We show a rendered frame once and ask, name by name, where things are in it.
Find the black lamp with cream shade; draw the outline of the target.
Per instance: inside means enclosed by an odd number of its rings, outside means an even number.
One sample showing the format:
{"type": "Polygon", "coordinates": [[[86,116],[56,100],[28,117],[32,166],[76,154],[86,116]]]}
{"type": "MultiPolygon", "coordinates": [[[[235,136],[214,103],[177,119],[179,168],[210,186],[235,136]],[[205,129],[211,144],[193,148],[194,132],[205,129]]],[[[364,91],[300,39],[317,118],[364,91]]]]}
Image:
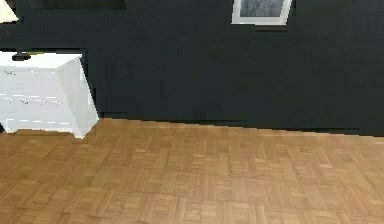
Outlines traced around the black lamp with cream shade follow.
{"type": "MultiPolygon", "coordinates": [[[[0,24],[4,23],[16,23],[19,18],[15,12],[15,0],[0,0],[0,24]]],[[[31,55],[27,52],[17,50],[12,55],[13,61],[27,61],[31,58],[31,55]]]]}

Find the white framed grey picture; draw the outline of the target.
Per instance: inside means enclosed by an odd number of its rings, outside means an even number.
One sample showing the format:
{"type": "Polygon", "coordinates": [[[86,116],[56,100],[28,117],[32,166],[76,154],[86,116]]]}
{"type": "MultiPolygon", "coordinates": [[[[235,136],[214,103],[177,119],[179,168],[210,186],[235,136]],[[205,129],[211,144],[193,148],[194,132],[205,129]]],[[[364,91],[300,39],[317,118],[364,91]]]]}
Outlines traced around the white framed grey picture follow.
{"type": "Polygon", "coordinates": [[[287,24],[292,0],[234,0],[232,23],[257,26],[287,24]]]}

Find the white chest of drawers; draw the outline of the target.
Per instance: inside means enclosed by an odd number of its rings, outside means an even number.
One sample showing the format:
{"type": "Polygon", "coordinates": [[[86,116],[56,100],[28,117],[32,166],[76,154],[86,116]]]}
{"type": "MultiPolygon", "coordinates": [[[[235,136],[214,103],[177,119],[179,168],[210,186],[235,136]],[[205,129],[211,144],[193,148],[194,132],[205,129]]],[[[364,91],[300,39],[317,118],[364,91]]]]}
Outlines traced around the white chest of drawers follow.
{"type": "Polygon", "coordinates": [[[99,116],[79,54],[44,53],[14,61],[0,52],[0,125],[84,138],[99,116]]]}

